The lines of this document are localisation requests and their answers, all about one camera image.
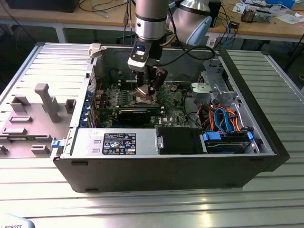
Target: electronic equipment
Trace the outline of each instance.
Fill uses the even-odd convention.
[[[253,21],[256,22],[264,22],[269,23],[271,20],[271,13],[268,9],[256,9],[255,16],[253,17]]]
[[[72,13],[79,0],[6,0],[11,9],[50,10]]]
[[[290,101],[302,107],[304,98],[269,56],[223,50],[194,61],[184,55],[164,67],[163,85],[147,97],[135,90],[136,73],[127,65],[131,47],[69,47],[74,51],[56,43],[35,46],[4,91],[0,157],[51,154],[77,192],[242,187],[288,160],[291,143],[283,145],[286,135],[278,137],[273,126],[290,120],[272,113]],[[54,49],[58,55],[48,55]],[[181,53],[164,48],[161,62]],[[262,77],[279,87],[264,87]],[[277,93],[282,86],[284,93]],[[265,106],[274,104],[271,98],[283,101]]]
[[[217,22],[220,6],[222,5],[221,0],[209,0],[209,9],[212,21],[210,24],[210,27],[213,28],[215,26],[215,23]]]
[[[256,14],[256,9],[253,6],[247,5],[241,15],[242,22],[251,23]]]

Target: wooden table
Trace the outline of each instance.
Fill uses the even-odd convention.
[[[93,0],[94,4],[105,3],[108,0]],[[240,23],[236,38],[244,39],[258,39],[258,40],[276,40],[276,41],[290,41],[298,42],[304,33],[304,23],[297,23],[290,25],[277,18],[272,18],[268,23],[243,23],[241,22],[239,13],[233,13],[233,5],[238,0],[223,0],[224,8],[227,14],[231,17],[231,20]],[[123,0],[114,0],[112,3],[104,6],[99,6],[100,9],[109,8],[118,4],[122,4]],[[31,26],[44,26],[54,27],[58,36],[59,42],[65,43],[66,37],[64,28],[75,29],[101,29],[101,30],[123,30],[123,17],[125,12],[125,5],[119,6],[108,11],[109,18],[97,15],[93,12],[86,12],[79,7],[76,8],[74,13],[62,13],[54,11],[40,11],[40,10],[22,10],[22,9],[10,9],[5,4],[6,9],[21,25]],[[82,4],[82,7],[91,10],[90,0],[87,0]],[[296,10],[304,10],[304,6],[295,5]],[[132,24],[135,22],[135,8],[132,5]],[[4,11],[0,6],[0,24],[16,24],[15,21]],[[212,46],[217,37],[222,36],[225,32],[225,27],[218,19],[214,28],[210,28],[207,36],[208,44]]]

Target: black cable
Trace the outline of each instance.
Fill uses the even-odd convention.
[[[186,49],[182,46],[182,44],[181,44],[181,42],[180,42],[180,40],[179,40],[179,38],[178,38],[178,36],[177,36],[177,30],[176,30],[176,26],[175,26],[175,23],[174,23],[174,20],[173,20],[173,14],[172,14],[172,11],[171,11],[170,8],[168,8],[168,16],[169,16],[170,21],[171,21],[171,23],[172,23],[173,31],[174,31],[174,33],[175,33],[175,35],[176,35],[176,40],[177,40],[177,42],[178,42],[178,45],[180,46],[180,48],[181,48],[184,52],[186,52]],[[196,59],[196,60],[200,60],[200,61],[204,61],[204,60],[205,60],[205,59],[203,59],[203,58],[194,56],[194,55],[192,55],[192,54],[190,54],[190,53],[188,53],[188,52],[187,52],[187,55],[190,56],[191,58]]]
[[[4,4],[2,2],[2,0],[0,0],[0,3],[3,7],[3,9],[7,12],[7,14],[23,29],[23,31],[25,31],[25,33],[35,42],[37,43],[37,41],[23,28],[22,25],[19,24],[19,22],[8,12],[8,10],[4,7]]]
[[[1,76],[1,74],[0,74],[0,81],[1,81],[3,84],[8,85],[8,83],[6,83],[5,81],[3,81],[3,78],[2,78],[2,76]]]
[[[113,9],[115,7],[118,7],[118,6],[123,6],[125,4],[127,4],[127,2],[123,3],[123,4],[119,4],[119,5],[116,5],[116,6],[112,6],[112,7],[109,7],[109,8],[106,8],[106,9],[100,9],[100,10],[86,10],[84,8],[81,7],[81,4],[83,4],[86,0],[83,0],[82,2],[79,3],[79,8],[84,10],[84,11],[87,11],[87,12],[101,12],[101,11],[105,11],[105,10],[110,10],[110,9]]]
[[[302,41],[303,38],[304,38],[304,33],[303,33],[303,35],[302,35],[300,41],[298,42],[298,44],[295,46],[295,50],[298,48],[298,46],[300,45],[300,43],[301,43],[301,41]]]
[[[124,17],[123,17],[123,44],[125,45],[125,29],[127,28],[127,25],[128,25],[128,22],[129,22],[129,0],[127,0],[127,9],[125,10],[125,13],[124,13]]]
[[[130,11],[130,31],[131,31],[131,45],[133,43],[132,41],[132,9],[131,9],[131,0],[130,0],[130,5],[129,5],[129,11]]]
[[[5,31],[5,29],[2,28],[1,26],[0,26],[0,29],[1,29],[2,32],[6,35],[6,37],[9,38],[9,41],[10,41],[11,45],[15,47],[16,52],[17,52],[19,55],[23,56],[23,57],[27,57],[26,55],[20,53],[19,50],[18,50],[18,48],[22,48],[23,50],[27,51],[28,53],[30,53],[30,51],[27,50],[26,48],[24,48],[23,46],[18,45],[17,43],[14,44],[14,43],[13,43],[13,40],[11,39],[14,35],[9,35],[9,34]]]
[[[96,6],[101,6],[101,5],[110,4],[110,3],[113,2],[113,1],[114,1],[114,0],[110,0],[109,2],[106,2],[106,3],[99,3],[99,4],[94,5],[92,8],[94,9]]]
[[[300,41],[295,46],[295,50],[292,52],[289,60],[287,61],[286,65],[285,65],[285,69],[284,69],[285,72],[287,72],[289,70],[289,68],[292,66],[292,64],[296,61],[296,59],[300,56],[300,54],[304,50],[304,44],[299,48],[299,50],[297,50],[303,38],[304,38],[304,33],[303,33]]]
[[[195,47],[192,47],[192,48],[190,48],[190,49],[188,49],[188,50],[185,50],[182,54],[180,54],[179,56],[177,56],[174,60],[172,60],[172,61],[170,61],[170,62],[168,62],[168,63],[158,64],[157,66],[158,66],[158,67],[167,66],[167,65],[169,65],[169,64],[171,64],[171,63],[173,63],[173,62],[175,62],[176,60],[178,60],[179,58],[181,58],[182,56],[184,56],[184,55],[187,54],[188,52],[190,52],[190,51],[192,51],[192,50],[194,50],[194,49],[198,49],[198,48],[204,48],[204,49],[207,49],[207,50],[211,51],[211,56],[210,56],[210,57],[201,58],[200,60],[203,60],[203,61],[204,61],[204,60],[212,59],[212,58],[214,58],[214,56],[216,55],[215,51],[214,51],[212,48],[208,47],[208,46],[205,46],[205,45],[202,45],[202,46],[195,46]]]
[[[225,16],[226,16],[226,19],[223,18],[222,16],[218,16],[218,18],[225,20],[225,21],[227,22],[227,24],[229,25],[229,24],[231,23],[231,19],[230,19],[230,17],[227,15],[226,10],[225,10],[225,8],[224,8],[222,5],[221,5],[221,8],[223,8],[224,13],[222,13],[222,12],[219,12],[219,13],[225,15]],[[225,30],[223,36],[221,37],[220,41],[217,41],[217,44],[216,44],[216,46],[215,46],[214,48],[217,48],[218,45],[219,45],[219,48],[220,48],[220,46],[222,45],[221,42],[222,42],[222,40],[223,40],[223,38],[224,38],[224,35],[225,35],[225,34],[227,33],[227,31],[228,31],[227,26],[224,26],[224,27],[226,28],[226,30]]]
[[[190,91],[190,90],[191,90],[191,86],[187,89],[186,94],[185,94],[184,99],[183,99],[184,112],[185,112],[185,114],[186,114],[188,120],[191,120],[191,121],[196,125],[196,127],[202,128],[196,121],[194,121],[192,118],[189,117],[190,114],[196,113],[196,112],[187,113],[187,111],[186,111],[185,102],[186,102],[187,93],[188,93],[188,91]]]

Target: warning label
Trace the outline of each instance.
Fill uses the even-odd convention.
[[[136,154],[135,133],[105,133],[104,155]]]

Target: robot end effector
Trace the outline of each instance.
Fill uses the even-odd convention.
[[[136,1],[136,40],[128,65],[136,71],[138,91],[143,95],[153,95],[158,90],[168,72],[157,67],[165,42],[168,4],[170,0]],[[177,34],[182,42],[199,45],[211,24],[208,16],[209,0],[185,0],[174,11],[173,18]],[[144,75],[148,86],[143,84]]]

